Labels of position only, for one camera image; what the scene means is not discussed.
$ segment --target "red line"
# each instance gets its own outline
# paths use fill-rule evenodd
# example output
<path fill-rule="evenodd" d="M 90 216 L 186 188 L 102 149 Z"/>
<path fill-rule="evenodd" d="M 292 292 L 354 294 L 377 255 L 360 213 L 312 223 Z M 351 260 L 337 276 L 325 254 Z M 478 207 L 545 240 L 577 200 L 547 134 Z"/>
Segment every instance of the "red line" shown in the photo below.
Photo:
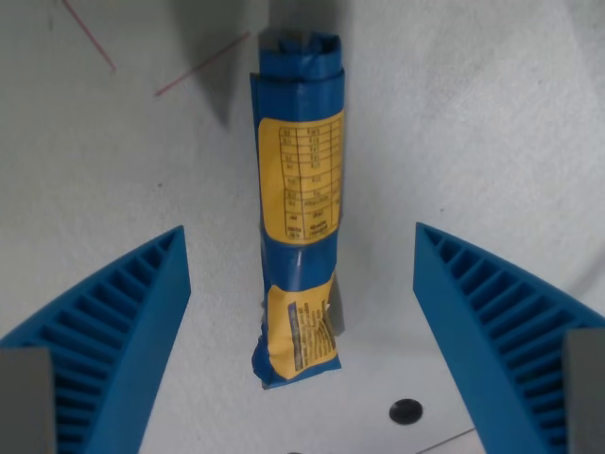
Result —
<path fill-rule="evenodd" d="M 165 87 L 163 87 L 160 90 L 158 90 L 157 92 L 155 92 L 155 96 L 161 96 L 161 95 L 163 95 L 168 90 L 170 90 L 171 88 L 173 88 L 175 85 L 180 84 L 181 82 L 183 82 L 188 77 L 190 77 L 193 74 L 197 73 L 200 69 L 208 66 L 211 63 L 214 63 L 216 60 L 218 60 L 224 54 L 226 54 L 227 52 L 229 52 L 230 50 L 232 50 L 238 44 L 243 43 L 244 41 L 246 41 L 249 38 L 249 36 L 250 36 L 250 32 L 249 31 L 246 31 L 246 32 L 242 33 L 238 38 L 234 39 L 233 41 L 231 41 L 230 43 L 228 43 L 227 45 L 225 45 L 223 48 L 221 48 L 220 50 L 218 50 L 215 54 L 211 55 L 208 59 L 206 59 L 202 63 L 200 63 L 198 66 L 195 66 L 195 67 L 191 68 L 185 74 L 183 74 L 179 78 L 173 80 L 172 82 L 168 83 Z"/>
<path fill-rule="evenodd" d="M 69 13 L 74 17 L 74 19 L 76 19 L 76 22 L 78 23 L 79 27 L 86 34 L 86 36 L 88 36 L 88 39 L 91 40 L 91 43 L 93 43 L 93 45 L 96 47 L 96 50 L 99 54 L 101 54 L 101 57 L 105 59 L 107 64 L 111 67 L 112 71 L 115 71 L 115 65 L 113 64 L 112 59 L 110 59 L 110 56 L 107 54 L 107 52 L 105 52 L 105 49 L 101 46 L 99 41 L 96 40 L 93 33 L 91 33 L 91 30 L 86 26 L 86 24 L 84 24 L 84 21 L 79 18 L 74 7 L 72 7 L 67 0 L 62 0 L 62 3 L 67 8 Z"/>

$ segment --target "blue plastic wrapper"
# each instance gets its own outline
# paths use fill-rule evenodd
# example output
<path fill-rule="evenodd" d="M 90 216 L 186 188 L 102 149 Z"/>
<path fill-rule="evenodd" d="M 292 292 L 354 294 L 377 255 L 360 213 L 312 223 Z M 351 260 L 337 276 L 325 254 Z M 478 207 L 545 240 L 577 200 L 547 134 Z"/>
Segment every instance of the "blue plastic wrapper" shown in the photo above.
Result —
<path fill-rule="evenodd" d="M 265 287 L 254 372 L 268 387 L 340 368 L 327 315 L 343 150 L 340 39 L 261 49 L 251 75 Z"/>

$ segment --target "yellow label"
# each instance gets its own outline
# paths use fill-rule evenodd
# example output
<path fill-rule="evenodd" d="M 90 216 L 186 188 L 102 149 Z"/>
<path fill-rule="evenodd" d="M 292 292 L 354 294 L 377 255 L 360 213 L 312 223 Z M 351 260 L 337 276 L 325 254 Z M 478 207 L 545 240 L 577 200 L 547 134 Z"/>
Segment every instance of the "yellow label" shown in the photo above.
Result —
<path fill-rule="evenodd" d="M 342 114 L 300 123 L 261 121 L 261 202 L 265 229 L 272 239 L 310 244 L 338 228 Z"/>
<path fill-rule="evenodd" d="M 283 291 L 276 286 L 268 291 L 268 357 L 285 379 L 337 355 L 327 314 L 333 279 L 334 275 L 322 286 L 305 291 Z"/>

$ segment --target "black dot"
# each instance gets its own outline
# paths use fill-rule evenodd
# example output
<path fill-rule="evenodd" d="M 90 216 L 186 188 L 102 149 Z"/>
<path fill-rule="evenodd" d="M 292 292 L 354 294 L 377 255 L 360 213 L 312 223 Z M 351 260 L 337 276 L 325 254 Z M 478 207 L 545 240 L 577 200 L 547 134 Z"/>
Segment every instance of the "black dot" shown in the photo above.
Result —
<path fill-rule="evenodd" d="M 390 406 L 389 417 L 397 424 L 414 424 L 423 417 L 423 406 L 414 399 L 402 399 Z"/>

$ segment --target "blue ribbed part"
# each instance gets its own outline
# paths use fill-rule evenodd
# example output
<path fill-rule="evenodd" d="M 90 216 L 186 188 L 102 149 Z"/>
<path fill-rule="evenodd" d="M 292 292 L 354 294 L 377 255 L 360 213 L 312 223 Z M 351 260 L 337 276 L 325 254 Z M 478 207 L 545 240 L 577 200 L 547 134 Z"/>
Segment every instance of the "blue ribbed part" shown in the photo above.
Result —
<path fill-rule="evenodd" d="M 49 348 L 60 454 L 138 452 L 189 294 L 179 227 L 82 281 L 0 340 L 0 347 Z"/>
<path fill-rule="evenodd" d="M 563 335 L 605 326 L 605 319 L 511 263 L 420 223 L 414 292 L 487 452 L 567 452 Z"/>

